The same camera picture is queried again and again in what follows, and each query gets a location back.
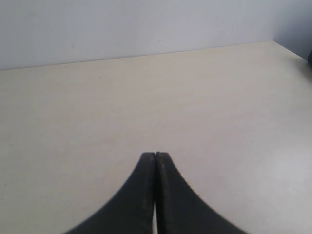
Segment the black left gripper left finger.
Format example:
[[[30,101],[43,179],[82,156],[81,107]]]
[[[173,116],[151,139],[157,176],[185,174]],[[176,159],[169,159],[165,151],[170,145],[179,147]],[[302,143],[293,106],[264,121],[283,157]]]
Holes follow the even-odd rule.
[[[118,192],[69,234],[152,234],[155,153],[143,153]]]

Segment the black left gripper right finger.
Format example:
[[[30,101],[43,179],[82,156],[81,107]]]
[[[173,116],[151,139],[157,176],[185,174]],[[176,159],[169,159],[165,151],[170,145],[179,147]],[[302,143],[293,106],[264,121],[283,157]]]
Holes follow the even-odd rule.
[[[168,153],[156,153],[155,205],[159,234],[245,233],[192,190]]]

